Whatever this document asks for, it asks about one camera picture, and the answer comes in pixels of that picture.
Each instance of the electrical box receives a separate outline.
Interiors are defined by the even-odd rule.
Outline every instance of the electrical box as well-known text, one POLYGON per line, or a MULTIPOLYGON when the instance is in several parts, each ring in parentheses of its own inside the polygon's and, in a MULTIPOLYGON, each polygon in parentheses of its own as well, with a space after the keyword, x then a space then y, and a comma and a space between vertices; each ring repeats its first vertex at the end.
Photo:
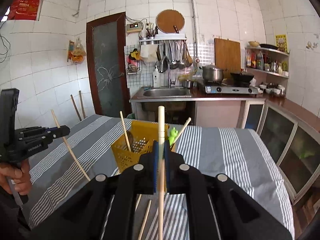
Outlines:
POLYGON ((141 31, 142 31, 141 22, 127 24, 127 33, 136 33, 141 31))

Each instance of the green frog figurine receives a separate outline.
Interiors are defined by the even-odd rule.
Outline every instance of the green frog figurine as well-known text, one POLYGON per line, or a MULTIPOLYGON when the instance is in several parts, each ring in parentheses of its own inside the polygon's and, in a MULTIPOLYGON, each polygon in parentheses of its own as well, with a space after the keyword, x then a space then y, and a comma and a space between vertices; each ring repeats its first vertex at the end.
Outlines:
POLYGON ((174 139, 176 138, 176 136, 178 135, 178 130, 176 130, 175 127, 173 127, 170 131, 170 136, 169 136, 169 143, 170 143, 170 147, 173 144, 174 139))

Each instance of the gas stove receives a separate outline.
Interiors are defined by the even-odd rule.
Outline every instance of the gas stove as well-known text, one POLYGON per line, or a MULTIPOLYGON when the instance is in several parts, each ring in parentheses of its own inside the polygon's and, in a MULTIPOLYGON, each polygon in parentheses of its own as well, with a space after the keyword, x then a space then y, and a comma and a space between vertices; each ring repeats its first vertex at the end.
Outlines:
POLYGON ((198 81, 199 88, 207 94, 246 94, 257 95, 258 89, 249 83, 237 82, 233 79, 224 79, 222 82, 198 81))

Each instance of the pipe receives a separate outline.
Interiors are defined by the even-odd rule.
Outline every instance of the pipe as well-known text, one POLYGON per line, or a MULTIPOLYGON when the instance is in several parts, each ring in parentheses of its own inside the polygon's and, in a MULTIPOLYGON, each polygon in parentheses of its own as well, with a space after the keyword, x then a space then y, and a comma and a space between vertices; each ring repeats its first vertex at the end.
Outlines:
POLYGON ((77 10, 77 12, 76 12, 75 14, 73 14, 73 15, 72 15, 73 17, 75 17, 76 15, 78 15, 78 14, 79 14, 79 12, 80 12, 80 2, 81 2, 81 0, 79 0, 79 3, 78 3, 78 10, 77 10))
POLYGON ((195 4, 193 0, 191 0, 192 4, 192 12, 193 12, 193 24, 195 28, 195 57, 196 57, 196 62, 198 59, 198 39, 197 39, 197 28, 196 28, 196 13, 195 13, 195 4))

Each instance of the round metal bolt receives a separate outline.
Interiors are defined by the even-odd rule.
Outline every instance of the round metal bolt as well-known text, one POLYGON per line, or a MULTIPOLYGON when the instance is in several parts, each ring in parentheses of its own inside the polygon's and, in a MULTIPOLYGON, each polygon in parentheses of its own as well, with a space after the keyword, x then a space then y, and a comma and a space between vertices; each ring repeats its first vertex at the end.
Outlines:
POLYGON ((99 175, 96 176, 96 181, 103 182, 103 181, 106 180, 106 178, 107 177, 104 174, 99 174, 99 175))
POLYGON ((224 182, 228 179, 228 177, 226 176, 226 174, 219 174, 217 179, 224 182))
POLYGON ((188 164, 181 164, 180 166, 179 166, 179 169, 180 170, 182 170, 182 171, 187 171, 187 170, 189 170, 190 169, 190 166, 188 165, 188 164))
POLYGON ((143 168, 144 168, 143 165, 140 164, 140 163, 138 163, 138 164, 136 164, 136 165, 133 166, 133 169, 134 169, 135 171, 142 171, 143 168))

